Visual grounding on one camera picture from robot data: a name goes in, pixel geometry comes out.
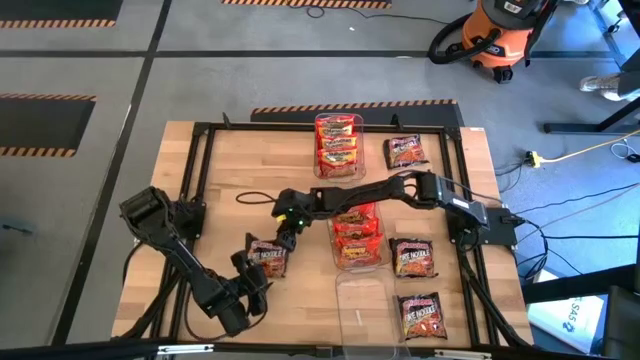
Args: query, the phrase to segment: vacuum hose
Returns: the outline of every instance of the vacuum hose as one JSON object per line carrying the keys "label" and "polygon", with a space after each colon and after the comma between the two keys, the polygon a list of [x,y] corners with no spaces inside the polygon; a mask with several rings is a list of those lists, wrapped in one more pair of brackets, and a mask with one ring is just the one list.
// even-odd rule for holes
{"label": "vacuum hose", "polygon": [[452,23],[442,28],[442,30],[440,30],[440,32],[433,38],[431,46],[429,46],[429,52],[427,56],[434,64],[451,64],[462,59],[468,59],[487,50],[491,45],[493,45],[493,43],[496,42],[496,40],[498,40],[502,32],[500,31],[500,29],[491,29],[491,31],[489,32],[489,36],[487,36],[486,39],[482,39],[482,41],[475,44],[469,49],[459,51],[450,55],[438,55],[438,47],[440,46],[442,41],[452,32],[454,32],[458,28],[461,28],[470,16],[471,14],[467,14],[453,21]]}

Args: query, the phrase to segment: metal bracket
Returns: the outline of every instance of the metal bracket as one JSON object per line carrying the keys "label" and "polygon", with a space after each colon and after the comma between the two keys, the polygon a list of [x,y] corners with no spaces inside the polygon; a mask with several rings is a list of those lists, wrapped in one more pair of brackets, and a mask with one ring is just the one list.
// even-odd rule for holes
{"label": "metal bracket", "polygon": [[202,136],[209,130],[210,123],[197,122],[193,125],[193,136]]}
{"label": "metal bracket", "polygon": [[322,359],[332,359],[333,358],[333,347],[332,346],[317,346],[316,347],[316,357]]}
{"label": "metal bracket", "polygon": [[460,350],[436,349],[435,357],[455,359],[455,360],[491,360],[490,353],[480,353],[480,352],[474,352],[474,351],[460,351]]}
{"label": "metal bracket", "polygon": [[213,352],[213,348],[213,344],[160,346],[158,355],[199,354]]}
{"label": "metal bracket", "polygon": [[404,127],[402,126],[402,122],[400,122],[400,117],[398,117],[398,114],[393,114],[393,116],[391,116],[390,125],[395,125],[398,128],[398,131],[404,130]]}
{"label": "metal bracket", "polygon": [[462,140],[462,134],[460,134],[459,127],[445,127],[444,132],[453,140],[456,140],[456,141]]}
{"label": "metal bracket", "polygon": [[231,130],[231,120],[229,120],[229,117],[225,112],[222,113],[222,121],[224,122],[224,126],[227,128],[227,130]]}

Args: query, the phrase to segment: black floor mat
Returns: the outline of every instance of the black floor mat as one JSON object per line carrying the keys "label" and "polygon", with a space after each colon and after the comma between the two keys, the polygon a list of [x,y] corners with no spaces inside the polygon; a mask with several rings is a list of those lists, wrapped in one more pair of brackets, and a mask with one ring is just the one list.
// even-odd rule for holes
{"label": "black floor mat", "polygon": [[361,0],[361,1],[340,1],[340,0],[221,0],[228,5],[266,5],[266,6],[319,6],[327,8],[365,8],[365,9],[388,9],[391,7],[391,0]]}
{"label": "black floor mat", "polygon": [[0,156],[75,155],[94,105],[90,95],[0,95]]}
{"label": "black floor mat", "polygon": [[452,99],[265,107],[253,109],[251,122],[311,123],[322,113],[358,114],[365,124],[388,125],[397,115],[404,125],[464,126],[458,102]]}
{"label": "black floor mat", "polygon": [[114,26],[123,0],[0,0],[0,28]]}

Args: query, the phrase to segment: red noodle package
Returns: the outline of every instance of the red noodle package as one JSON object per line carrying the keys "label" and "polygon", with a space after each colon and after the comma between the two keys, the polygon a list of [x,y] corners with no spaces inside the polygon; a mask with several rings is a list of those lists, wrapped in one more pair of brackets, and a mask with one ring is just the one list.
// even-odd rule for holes
{"label": "red noodle package", "polygon": [[416,337],[447,338],[438,293],[398,297],[402,331],[407,340]]}

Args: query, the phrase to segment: orange shop vacuum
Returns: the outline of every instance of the orange shop vacuum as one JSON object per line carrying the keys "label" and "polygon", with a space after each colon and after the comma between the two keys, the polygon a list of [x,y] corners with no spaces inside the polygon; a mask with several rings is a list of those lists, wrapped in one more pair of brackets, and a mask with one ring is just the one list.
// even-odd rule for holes
{"label": "orange shop vacuum", "polygon": [[[511,66],[525,59],[529,66],[531,48],[538,41],[559,0],[478,0],[476,10],[445,26],[429,46],[434,64],[471,59],[474,68],[493,70],[498,83],[513,77]],[[462,42],[438,52],[442,41],[462,27]]]}

